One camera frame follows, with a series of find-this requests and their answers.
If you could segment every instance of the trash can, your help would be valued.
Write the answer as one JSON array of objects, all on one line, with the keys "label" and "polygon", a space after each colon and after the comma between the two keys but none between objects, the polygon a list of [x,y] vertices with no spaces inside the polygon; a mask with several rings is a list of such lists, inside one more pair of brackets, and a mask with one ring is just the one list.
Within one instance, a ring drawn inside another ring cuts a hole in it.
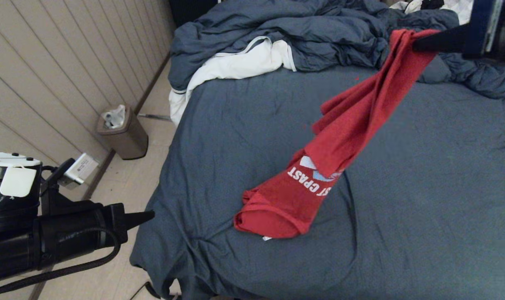
[{"label": "trash can", "polygon": [[149,137],[129,105],[125,104],[124,121],[121,127],[108,128],[104,125],[104,119],[99,118],[97,132],[124,160],[140,159],[147,154]]}]

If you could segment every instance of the bed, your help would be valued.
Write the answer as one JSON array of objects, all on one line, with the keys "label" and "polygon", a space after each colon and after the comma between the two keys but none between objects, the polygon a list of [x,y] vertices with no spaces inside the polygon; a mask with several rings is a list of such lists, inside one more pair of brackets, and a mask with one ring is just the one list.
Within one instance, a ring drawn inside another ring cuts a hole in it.
[{"label": "bed", "polygon": [[[313,139],[320,105],[376,72],[391,30],[455,25],[450,11],[372,0],[229,0],[180,27],[169,79],[183,111],[132,265],[164,298],[178,279],[184,299],[505,299],[505,68],[458,55],[427,67],[309,233],[233,227],[243,192]],[[258,36],[285,42],[293,66],[188,87],[216,53]]]}]

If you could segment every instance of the mattress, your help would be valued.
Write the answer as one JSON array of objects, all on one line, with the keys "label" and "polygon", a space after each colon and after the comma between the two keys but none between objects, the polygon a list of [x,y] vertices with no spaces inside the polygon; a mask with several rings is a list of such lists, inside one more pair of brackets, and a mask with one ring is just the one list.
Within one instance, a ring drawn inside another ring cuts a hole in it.
[{"label": "mattress", "polygon": [[235,230],[241,194],[313,138],[319,106],[374,74],[272,73],[199,86],[131,256],[185,299],[505,299],[505,98],[416,83],[308,234]]}]

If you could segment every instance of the floor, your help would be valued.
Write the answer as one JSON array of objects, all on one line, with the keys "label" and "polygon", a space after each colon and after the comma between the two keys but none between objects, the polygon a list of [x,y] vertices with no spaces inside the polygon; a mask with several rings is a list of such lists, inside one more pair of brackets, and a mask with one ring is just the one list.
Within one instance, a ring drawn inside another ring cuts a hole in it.
[{"label": "floor", "polygon": [[[161,76],[148,96],[142,113],[169,114],[167,96],[171,90],[167,74],[170,64],[164,68]],[[139,118],[149,135],[147,155],[138,160],[123,161],[117,155],[113,157],[106,173],[98,184],[92,200],[103,203],[124,203],[126,212],[143,211],[159,181],[159,173],[167,156],[167,150],[174,136],[174,125],[171,122]],[[129,241],[122,245],[121,251],[114,260],[92,270],[75,273],[66,277],[51,280],[45,284],[40,300],[129,300],[136,290],[148,281],[148,275],[140,268],[129,264],[129,256],[134,245],[137,228],[128,232]],[[101,249],[92,254],[69,260],[55,266],[64,268],[101,258],[110,249]],[[0,300],[27,300],[32,287],[0,295]],[[171,287],[171,294],[179,294],[178,283]],[[135,300],[153,300],[152,296],[142,290]]]}]

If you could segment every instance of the wall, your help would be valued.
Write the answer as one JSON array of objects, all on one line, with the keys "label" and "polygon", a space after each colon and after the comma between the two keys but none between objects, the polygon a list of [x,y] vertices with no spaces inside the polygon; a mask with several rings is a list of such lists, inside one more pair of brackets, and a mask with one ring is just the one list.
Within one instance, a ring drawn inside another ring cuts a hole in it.
[{"label": "wall", "polygon": [[103,162],[100,112],[136,106],[173,31],[167,0],[0,0],[0,151]]}]

